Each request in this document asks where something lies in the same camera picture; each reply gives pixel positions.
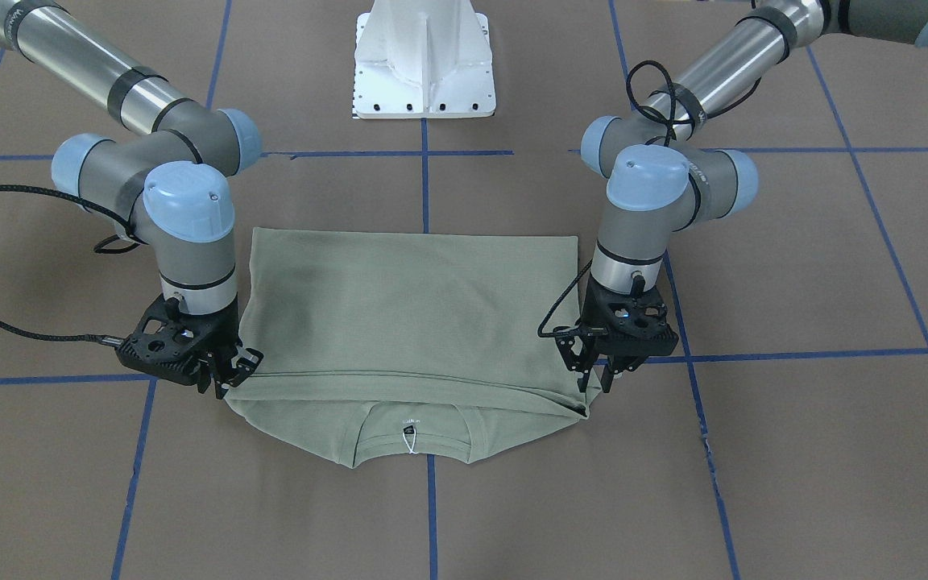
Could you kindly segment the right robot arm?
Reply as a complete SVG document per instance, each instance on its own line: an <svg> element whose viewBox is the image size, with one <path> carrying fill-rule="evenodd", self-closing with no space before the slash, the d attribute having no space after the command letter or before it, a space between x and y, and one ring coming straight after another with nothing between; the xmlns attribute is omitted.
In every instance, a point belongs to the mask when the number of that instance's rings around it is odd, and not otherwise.
<svg viewBox="0 0 928 580"><path fill-rule="evenodd" d="M132 370L225 397L263 354L238 334L234 205L229 177L262 154L240 110L209 110L52 1L0 1L0 48L11 49L96 102L135 139L75 135L52 158L54 188L14 186L70 201L114 223L115 241L150 246L162 293L124 338L8 333L109 346Z"/></svg>

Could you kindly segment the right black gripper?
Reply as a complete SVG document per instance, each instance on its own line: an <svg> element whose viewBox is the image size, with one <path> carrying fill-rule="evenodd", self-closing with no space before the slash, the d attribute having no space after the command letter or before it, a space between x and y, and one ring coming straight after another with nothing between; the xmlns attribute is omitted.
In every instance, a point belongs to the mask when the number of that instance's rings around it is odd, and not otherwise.
<svg viewBox="0 0 928 580"><path fill-rule="evenodd" d="M159 295L132 334L115 349L121 364L176 384L210 387L218 400L258 370L263 352L238 337L237 301L215 313L180 311L178 300Z"/></svg>

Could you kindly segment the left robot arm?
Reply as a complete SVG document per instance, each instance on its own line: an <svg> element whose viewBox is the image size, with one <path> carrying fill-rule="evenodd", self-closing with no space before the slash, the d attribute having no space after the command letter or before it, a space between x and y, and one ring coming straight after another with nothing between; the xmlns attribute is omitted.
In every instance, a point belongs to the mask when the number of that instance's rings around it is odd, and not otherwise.
<svg viewBox="0 0 928 580"><path fill-rule="evenodd" d="M582 161L607 180L605 205L581 312L549 337L585 392L598 381L668 356L680 338L657 280L673 234L747 208L759 188L754 162L734 150L690 147L710 120L744 102L764 74L826 34L928 48L928 1L759 1L684 72L663 71L629 118L597 118L583 133Z"/></svg>

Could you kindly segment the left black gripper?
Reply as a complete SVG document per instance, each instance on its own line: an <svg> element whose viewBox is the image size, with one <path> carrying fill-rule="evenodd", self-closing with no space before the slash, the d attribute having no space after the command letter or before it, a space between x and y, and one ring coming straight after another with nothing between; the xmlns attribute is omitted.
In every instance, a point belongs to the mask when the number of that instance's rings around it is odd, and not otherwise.
<svg viewBox="0 0 928 580"><path fill-rule="evenodd" d="M608 393L615 377L636 371L648 358L670 356L680 341L658 289L647 289L640 275L635 289L640 293L616 293L590 278L577 324L553 330L565 367L578 373L579 392L588 392L598 357L606 356L599 382Z"/></svg>

